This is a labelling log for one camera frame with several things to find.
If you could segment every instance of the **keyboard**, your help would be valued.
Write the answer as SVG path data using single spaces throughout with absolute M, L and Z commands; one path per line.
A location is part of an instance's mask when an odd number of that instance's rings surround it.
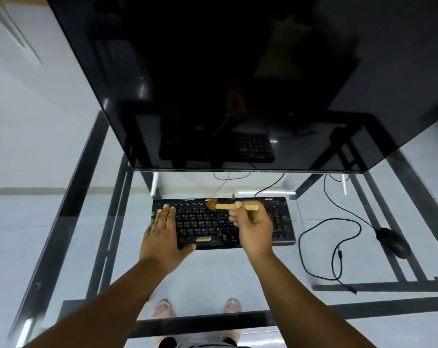
M 154 200 L 151 212 L 153 222 L 156 211 L 164 204 L 175 206 L 177 245 L 181 249 L 195 243 L 198 250 L 241 248 L 238 228 L 229 221 L 228 210 L 211 211 L 206 207 L 208 199 L 163 199 Z M 272 245 L 291 246 L 295 234 L 285 197 L 277 198 L 219 198 L 220 204 L 235 201 L 260 201 L 273 223 Z

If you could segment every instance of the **floor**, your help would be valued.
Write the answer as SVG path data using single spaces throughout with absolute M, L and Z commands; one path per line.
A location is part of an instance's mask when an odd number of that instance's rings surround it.
M 396 177 L 386 163 L 374 167 L 371 173 L 427 277 L 432 279 L 438 276 L 438 244 Z M 303 174 L 288 175 L 285 182 L 287 190 L 297 187 L 306 177 L 307 175 Z M 359 177 L 359 180 L 367 192 L 367 184 L 363 177 Z M 298 203 L 289 201 L 297 236 L 325 218 L 351 218 L 349 214 L 328 201 L 323 194 L 322 183 L 323 181 L 319 180 L 298 200 Z M 345 196 L 341 183 L 327 179 L 326 189 L 330 197 L 340 206 L 367 219 L 350 182 L 347 183 L 347 187 L 348 195 Z M 200 194 L 200 191 L 197 195 L 191 193 L 163 195 L 164 198 L 208 196 Z M 373 196 L 367 192 L 367 197 L 380 223 L 387 226 Z M 52 211 L 58 209 L 60 199 L 60 196 L 0 197 L 0 347 L 4 343 L 53 222 Z M 110 195 L 88 195 L 86 198 L 58 283 L 42 322 L 43 327 L 49 327 L 56 322 L 63 300 L 84 298 L 109 202 Z M 130 195 L 114 265 L 113 280 L 137 261 L 142 234 L 150 219 L 147 210 L 150 209 L 151 197 L 148 194 Z M 358 238 L 342 246 L 343 281 L 347 283 L 395 281 L 373 231 L 366 224 L 362 227 L 362 233 Z M 335 244 L 356 232 L 355 224 L 333 221 L 305 235 L 302 240 L 302 254 L 308 269 L 317 275 L 331 277 L 330 258 Z M 275 253 L 306 286 L 316 283 L 314 278 L 304 272 L 296 245 L 275 247 Z M 402 262 L 401 266 L 408 280 L 414 280 L 415 277 L 408 263 Z M 316 292 L 315 294 L 327 304 L 438 296 L 438 293 L 382 292 L 359 293 L 357 296 L 349 292 Z M 139 319 L 151 316 L 154 306 L 163 298 L 169 298 L 178 316 L 190 316 L 220 313 L 230 297 L 238 298 L 246 311 L 268 309 L 257 277 L 242 250 L 196 251 L 161 283 L 141 311 Z M 438 312 L 357 319 L 350 320 L 350 323 L 378 347 L 406 345 L 425 347 L 431 342 L 438 347 Z M 280 333 L 275 327 L 257 328 L 245 333 L 240 345 L 275 348 L 284 346 Z M 213 339 L 214 335 L 218 334 L 198 334 L 193 335 L 193 338 L 181 339 L 205 340 Z M 133 339 L 126 344 L 126 347 L 140 346 L 153 347 L 152 340 Z

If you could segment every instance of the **monitor screen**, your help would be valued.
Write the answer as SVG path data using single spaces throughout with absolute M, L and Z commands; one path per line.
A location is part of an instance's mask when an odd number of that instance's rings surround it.
M 134 169 L 362 172 L 438 120 L 438 0 L 48 0 Z

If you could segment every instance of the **glass tabletop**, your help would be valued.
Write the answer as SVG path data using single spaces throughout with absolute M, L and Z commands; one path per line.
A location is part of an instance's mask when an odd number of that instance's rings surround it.
M 92 134 L 96 134 L 97 125 L 98 120 Z M 134 172 L 122 149 L 114 148 L 114 139 L 109 130 L 104 141 L 100 139 L 104 142 L 101 152 L 95 155 L 97 144 L 92 145 L 89 138 L 19 308 L 11 340 L 17 341 L 24 332 L 24 342 L 33 339 L 134 266 L 151 221 L 153 200 L 209 198 L 213 193 L 219 198 L 251 198 L 282 176 L 161 172 L 154 178 L 158 178 L 157 188 L 152 188 L 153 173 Z M 370 172 L 350 175 L 345 186 L 342 175 L 286 173 L 262 195 L 286 198 L 297 239 L 291 246 L 275 246 L 274 253 L 319 299 L 379 346 L 386 346 L 378 332 L 382 325 L 396 327 L 390 317 L 406 317 L 405 322 L 409 322 L 412 316 L 406 314 L 421 314 L 421 320 L 427 322 L 424 325 L 438 331 L 438 202 L 423 184 L 418 184 L 420 179 L 403 157 L 398 151 Z M 104 159 L 120 161 L 120 165 L 108 171 Z M 107 174 L 113 177 L 113 187 L 96 187 L 98 179 Z M 356 295 L 337 282 L 310 276 L 303 267 L 302 260 L 312 274 L 333 278 L 335 246 L 359 230 L 348 221 L 325 222 L 301 238 L 300 253 L 298 237 L 327 218 L 354 219 L 362 226 L 358 237 L 340 247 L 341 280 L 354 287 Z M 401 232 L 413 255 L 408 259 L 395 257 L 381 246 L 368 223 L 376 229 L 388 227 Z M 339 270 L 336 259 L 334 271 Z M 172 303 L 178 320 L 150 326 L 146 319 L 164 298 Z M 261 327 L 266 332 L 275 326 L 259 280 L 242 249 L 195 251 L 152 294 L 131 337 L 169 330 L 184 334 L 219 330 L 223 324 L 220 314 L 229 298 L 237 298 L 243 305 L 243 315 L 234 321 L 241 328 Z M 204 323 L 194 328 L 192 322 L 198 322 L 197 318 Z M 380 326 L 369 321 L 380 318 Z M 413 333 L 411 326 L 396 330 L 398 342 L 406 342 L 402 341 L 404 336 L 422 339 L 421 332 Z

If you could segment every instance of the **black mouse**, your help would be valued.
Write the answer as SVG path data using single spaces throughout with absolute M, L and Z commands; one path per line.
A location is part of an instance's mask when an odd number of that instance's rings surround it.
M 375 230 L 375 234 L 380 243 L 384 244 L 397 257 L 406 259 L 411 255 L 411 247 L 401 234 L 389 228 Z

